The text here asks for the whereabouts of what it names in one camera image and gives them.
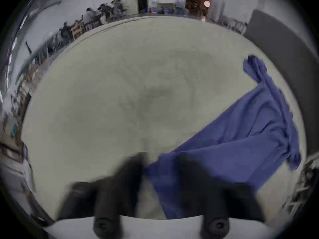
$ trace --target door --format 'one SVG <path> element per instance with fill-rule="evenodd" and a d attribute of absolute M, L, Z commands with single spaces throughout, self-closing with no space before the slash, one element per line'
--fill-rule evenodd
<path fill-rule="evenodd" d="M 138 0 L 125 0 L 128 15 L 138 14 Z"/>

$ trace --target blue towel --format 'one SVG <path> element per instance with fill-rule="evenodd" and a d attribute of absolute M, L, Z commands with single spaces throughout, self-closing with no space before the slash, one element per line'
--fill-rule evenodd
<path fill-rule="evenodd" d="M 217 119 L 171 153 L 161 154 L 147 174 L 168 219 L 185 218 L 180 209 L 176 157 L 185 153 L 212 176 L 246 182 L 258 190 L 287 160 L 300 162 L 298 133 L 281 90 L 263 61 L 248 56 L 244 71 L 258 86 L 238 99 Z"/>

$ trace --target gray panel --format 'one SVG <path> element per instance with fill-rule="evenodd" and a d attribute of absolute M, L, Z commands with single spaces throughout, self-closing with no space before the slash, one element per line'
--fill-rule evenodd
<path fill-rule="evenodd" d="M 319 150 L 319 64 L 306 44 L 286 25 L 254 10 L 244 36 L 274 63 L 300 107 L 307 137 L 307 155 Z"/>

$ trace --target wooden chair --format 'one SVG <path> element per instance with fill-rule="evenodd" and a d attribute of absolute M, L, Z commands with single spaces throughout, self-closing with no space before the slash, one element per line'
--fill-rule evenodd
<path fill-rule="evenodd" d="M 72 33 L 74 40 L 77 39 L 79 36 L 81 36 L 85 32 L 86 32 L 86 30 L 85 30 L 83 23 L 79 23 L 79 24 L 75 25 L 73 28 L 71 28 L 71 33 Z"/>

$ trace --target table surface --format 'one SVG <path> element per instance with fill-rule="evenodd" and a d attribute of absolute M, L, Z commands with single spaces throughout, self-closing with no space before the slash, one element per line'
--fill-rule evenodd
<path fill-rule="evenodd" d="M 44 210 L 56 216 L 71 182 L 110 175 L 138 151 L 155 161 L 208 125 L 256 87 L 242 68 L 250 54 L 263 59 L 290 104 L 304 159 L 297 102 L 273 63 L 243 36 L 193 19 L 152 16 L 79 37 L 44 76 L 23 126 Z M 267 221 L 300 170 L 283 163 L 258 192 Z"/>

